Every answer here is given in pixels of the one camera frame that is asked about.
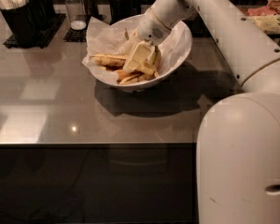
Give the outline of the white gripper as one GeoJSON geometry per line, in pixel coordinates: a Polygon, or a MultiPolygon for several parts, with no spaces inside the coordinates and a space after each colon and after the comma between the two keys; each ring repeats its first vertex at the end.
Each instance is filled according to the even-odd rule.
{"type": "Polygon", "coordinates": [[[145,59],[147,59],[147,64],[154,64],[157,57],[156,46],[161,44],[171,33],[171,30],[158,20],[151,8],[141,15],[136,30],[137,36],[143,41],[132,48],[132,52],[123,65],[123,70],[128,73],[133,72],[145,59]],[[148,43],[154,46],[152,51],[148,43]]]}

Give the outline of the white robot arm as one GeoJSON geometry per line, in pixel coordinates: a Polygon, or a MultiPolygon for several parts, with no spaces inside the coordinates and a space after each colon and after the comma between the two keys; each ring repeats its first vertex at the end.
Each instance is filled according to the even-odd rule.
{"type": "Polygon", "coordinates": [[[193,9],[242,89],[198,132],[199,223],[280,224],[280,47],[229,0],[156,0],[139,38],[159,45],[193,9]]]}

